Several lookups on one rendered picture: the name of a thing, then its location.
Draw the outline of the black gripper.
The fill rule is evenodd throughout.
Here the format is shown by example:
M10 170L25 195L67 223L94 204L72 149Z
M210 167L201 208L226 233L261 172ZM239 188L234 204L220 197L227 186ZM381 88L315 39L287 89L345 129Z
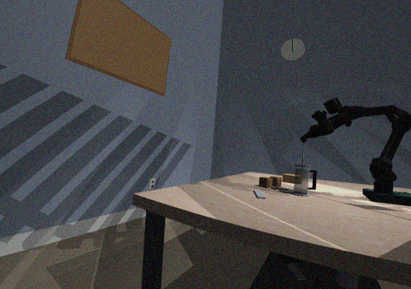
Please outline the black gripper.
M307 139L326 136L332 134L337 128L338 121L334 117L331 117L329 120L325 119L324 121L321 121L318 125L311 126L310 130L303 136L306 136Z

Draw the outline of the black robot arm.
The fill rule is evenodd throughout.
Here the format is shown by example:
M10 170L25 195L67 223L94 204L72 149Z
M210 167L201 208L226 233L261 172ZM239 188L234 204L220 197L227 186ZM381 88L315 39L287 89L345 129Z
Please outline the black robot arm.
M338 97L325 102L324 106L329 114L338 113L333 116L338 121L338 127L341 127L343 124L349 127L352 123L351 120L356 118L386 115L392 123L392 132L380 157L374 158L370 163L369 170L375 179L374 192L395 195L393 194L393 180L396 181L397 175L392 171L392 160L404 134L411 129L411 114L393 105L370 108L362 106L343 107ZM317 124L319 124L325 119L330 119L326 115L327 112L325 110L322 112L318 110L311 117L316 119Z

